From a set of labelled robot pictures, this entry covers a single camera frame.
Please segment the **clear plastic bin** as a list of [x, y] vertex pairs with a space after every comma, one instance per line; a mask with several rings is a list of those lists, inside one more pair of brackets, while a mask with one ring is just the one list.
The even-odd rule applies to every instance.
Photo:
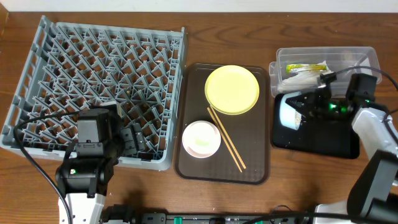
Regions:
[[[276, 61], [269, 64], [269, 75], [271, 78], [271, 95], [273, 97], [280, 93], [291, 93], [296, 91], [279, 92], [277, 85], [285, 78], [285, 68], [289, 64], [307, 63], [318, 64], [325, 61], [332, 72], [338, 72], [345, 68], [356, 67], [337, 75], [337, 79], [331, 83], [333, 96], [345, 96], [351, 75], [354, 73], [365, 73], [382, 81], [380, 73], [368, 70], [368, 67], [379, 69], [379, 60], [376, 51], [372, 47], [291, 47], [281, 48], [276, 52]], [[302, 90], [313, 90], [320, 84], [304, 88]]]

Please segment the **light blue bowl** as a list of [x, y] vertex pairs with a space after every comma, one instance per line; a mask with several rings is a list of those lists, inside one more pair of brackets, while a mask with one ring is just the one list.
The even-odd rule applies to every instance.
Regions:
[[295, 130], [294, 129], [294, 116], [295, 116], [295, 112], [297, 112], [297, 111], [285, 103], [285, 98], [287, 95], [300, 95], [300, 94], [301, 94], [301, 92], [299, 92], [299, 91], [294, 92], [294, 93], [285, 94], [280, 101], [279, 119], [280, 119], [280, 123], [286, 128]]

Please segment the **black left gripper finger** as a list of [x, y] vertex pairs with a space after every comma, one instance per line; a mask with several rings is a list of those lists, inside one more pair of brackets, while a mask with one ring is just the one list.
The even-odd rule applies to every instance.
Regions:
[[131, 126], [132, 135], [134, 139], [134, 146], [136, 151], [143, 151], [145, 149], [144, 135], [140, 124], [135, 123]]
[[120, 135], [124, 141], [124, 155], [134, 155], [137, 152], [136, 135], [131, 128], [123, 128]]

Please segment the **left wooden chopstick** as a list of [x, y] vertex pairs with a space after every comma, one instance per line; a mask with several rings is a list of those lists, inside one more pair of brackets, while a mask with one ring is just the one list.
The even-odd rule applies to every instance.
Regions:
[[221, 140], [222, 140], [223, 144], [226, 146], [226, 148], [227, 148], [232, 160], [234, 161], [236, 167], [238, 168], [240, 173], [242, 173], [243, 170], [242, 170], [241, 166], [239, 165], [238, 160], [237, 160], [236, 156], [234, 155], [234, 152], [233, 152], [231, 146], [229, 145], [228, 140], [226, 139], [226, 136], [224, 135], [224, 132], [221, 130], [221, 127], [220, 127], [220, 125], [218, 124], [218, 122], [216, 120], [215, 114], [211, 111], [210, 107], [207, 107], [206, 109], [207, 109], [207, 112], [209, 113], [211, 119], [213, 120], [215, 126], [217, 127], [218, 131], [220, 132]]

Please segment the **white crumpled napkin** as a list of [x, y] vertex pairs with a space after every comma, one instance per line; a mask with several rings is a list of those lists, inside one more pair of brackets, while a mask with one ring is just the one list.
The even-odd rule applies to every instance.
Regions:
[[283, 79], [278, 85], [277, 90], [279, 92], [287, 91], [298, 91], [304, 88], [317, 85], [317, 78], [320, 75], [330, 74], [332, 71], [329, 69], [325, 71], [310, 71], [310, 72], [300, 72], [300, 73], [285, 73], [287, 78]]

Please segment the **brown plastic tray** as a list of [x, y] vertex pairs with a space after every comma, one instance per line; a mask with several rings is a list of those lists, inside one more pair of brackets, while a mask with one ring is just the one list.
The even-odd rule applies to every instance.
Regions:
[[[189, 66], [183, 81], [182, 104], [178, 109], [180, 133], [195, 121], [212, 122], [206, 109], [209, 104], [205, 97], [205, 82], [217, 68], [217, 65], [204, 63]], [[269, 74], [261, 67], [248, 67], [248, 70], [258, 80], [260, 88], [254, 107], [239, 115], [218, 114], [246, 169], [240, 173], [223, 143], [215, 154], [204, 159], [192, 157], [180, 144], [175, 156], [175, 171], [180, 177], [251, 185], [259, 185], [268, 179], [271, 164]]]

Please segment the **grey dishwasher rack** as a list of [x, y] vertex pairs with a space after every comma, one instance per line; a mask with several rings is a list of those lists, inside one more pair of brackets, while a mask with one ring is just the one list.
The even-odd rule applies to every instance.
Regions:
[[140, 124], [145, 149], [123, 155], [124, 167], [167, 170], [172, 163], [187, 33], [54, 23], [42, 17], [1, 130], [1, 147], [60, 160], [77, 140], [70, 111], [116, 101], [127, 127]]

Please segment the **black waste tray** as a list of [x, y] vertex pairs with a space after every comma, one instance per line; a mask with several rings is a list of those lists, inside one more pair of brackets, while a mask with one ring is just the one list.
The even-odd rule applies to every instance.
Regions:
[[283, 126], [279, 118], [282, 97], [283, 94], [279, 94], [274, 99], [273, 146], [344, 159], [359, 157], [360, 140], [347, 121], [303, 119], [298, 130]]

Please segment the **right wooden chopstick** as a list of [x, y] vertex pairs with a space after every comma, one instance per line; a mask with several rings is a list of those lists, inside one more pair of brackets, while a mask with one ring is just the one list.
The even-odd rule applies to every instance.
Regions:
[[220, 127], [220, 129], [223, 133], [224, 141], [226, 142], [227, 148], [228, 148], [230, 154], [232, 155], [236, 165], [238, 166], [238, 169], [240, 170], [240, 172], [242, 172], [242, 169], [246, 169], [246, 165], [245, 165], [243, 159], [241, 158], [238, 150], [236, 149], [236, 146], [234, 145], [232, 139], [230, 138], [228, 132], [226, 131], [223, 123], [221, 122], [220, 118], [218, 117], [218, 115], [217, 115], [216, 111], [213, 109], [213, 107], [210, 106], [208, 108], [208, 111], [212, 114], [212, 116], [214, 117], [218, 126]]

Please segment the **wooden chopstick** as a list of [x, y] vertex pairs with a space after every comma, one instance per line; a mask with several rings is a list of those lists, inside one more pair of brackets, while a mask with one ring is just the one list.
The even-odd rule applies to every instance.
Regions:
[[234, 152], [233, 152], [231, 146], [229, 145], [228, 140], [226, 139], [226, 136], [224, 135], [224, 132], [221, 130], [221, 127], [220, 127], [220, 125], [218, 124], [218, 122], [216, 120], [215, 114], [211, 111], [210, 107], [207, 107], [206, 109], [207, 109], [207, 112], [209, 113], [211, 119], [213, 120], [215, 126], [217, 127], [218, 131], [220, 132], [221, 140], [222, 140], [223, 144], [226, 146], [226, 148], [227, 148], [232, 160], [234, 161], [236, 167], [238, 168], [240, 173], [242, 173], [243, 170], [242, 170], [241, 166], [239, 165], [238, 160], [237, 160], [236, 156], [234, 155]]
[[230, 138], [228, 132], [226, 131], [223, 123], [221, 122], [220, 118], [218, 117], [218, 115], [217, 115], [216, 111], [213, 109], [213, 107], [210, 106], [208, 108], [208, 111], [212, 114], [212, 116], [214, 117], [218, 126], [220, 127], [220, 129], [223, 133], [224, 141], [226, 142], [227, 148], [228, 148], [230, 154], [232, 155], [236, 165], [238, 166], [238, 169], [240, 170], [240, 172], [242, 172], [242, 169], [246, 169], [246, 165], [245, 165], [243, 159], [241, 158], [238, 150], [236, 149], [236, 146], [234, 145], [232, 139]]

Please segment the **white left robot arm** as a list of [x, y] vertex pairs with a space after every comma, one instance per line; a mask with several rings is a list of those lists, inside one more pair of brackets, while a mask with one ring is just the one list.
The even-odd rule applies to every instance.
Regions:
[[55, 177], [61, 196], [60, 223], [134, 223], [129, 207], [104, 208], [108, 183], [123, 155], [142, 149], [137, 125], [125, 128], [116, 101], [91, 106], [78, 114], [78, 139], [65, 152]]

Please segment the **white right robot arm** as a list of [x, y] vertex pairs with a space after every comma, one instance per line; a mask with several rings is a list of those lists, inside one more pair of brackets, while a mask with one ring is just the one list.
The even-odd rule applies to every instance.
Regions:
[[332, 100], [330, 83], [336, 74], [320, 75], [323, 87], [289, 93], [280, 102], [280, 115], [315, 121], [346, 121], [358, 135], [369, 162], [348, 199], [315, 208], [314, 223], [397, 223], [397, 130], [391, 111], [375, 103], [377, 78], [364, 73], [351, 76], [345, 98]]

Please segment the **leftover rice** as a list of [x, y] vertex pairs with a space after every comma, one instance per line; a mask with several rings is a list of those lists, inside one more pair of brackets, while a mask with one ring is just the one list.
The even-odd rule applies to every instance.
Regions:
[[298, 130], [302, 122], [302, 115], [298, 112], [295, 112], [294, 116], [294, 129]]

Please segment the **yellow plate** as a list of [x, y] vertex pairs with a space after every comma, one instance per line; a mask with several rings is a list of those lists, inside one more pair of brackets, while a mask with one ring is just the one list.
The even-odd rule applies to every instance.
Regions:
[[259, 82], [254, 74], [237, 65], [215, 69], [205, 82], [206, 100], [223, 114], [238, 115], [249, 111], [259, 95]]

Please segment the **pink bowl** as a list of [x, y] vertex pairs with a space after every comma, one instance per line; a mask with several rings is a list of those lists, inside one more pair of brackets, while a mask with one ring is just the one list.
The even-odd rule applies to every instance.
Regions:
[[204, 159], [217, 152], [221, 145], [221, 134], [213, 123], [195, 121], [183, 131], [182, 145], [192, 157]]

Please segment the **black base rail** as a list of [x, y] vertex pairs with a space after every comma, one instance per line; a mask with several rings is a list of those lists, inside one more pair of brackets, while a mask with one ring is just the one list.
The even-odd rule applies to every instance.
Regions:
[[230, 213], [169, 213], [162, 209], [137, 208], [130, 205], [113, 205], [105, 208], [99, 218], [100, 224], [240, 224], [259, 218], [259, 215]]

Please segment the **green yellow snack wrapper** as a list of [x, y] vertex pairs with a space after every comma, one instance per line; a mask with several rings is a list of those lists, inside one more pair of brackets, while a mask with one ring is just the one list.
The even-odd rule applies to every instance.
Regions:
[[327, 65], [324, 64], [290, 64], [286, 66], [285, 72], [300, 73], [310, 71], [325, 71], [327, 69]]

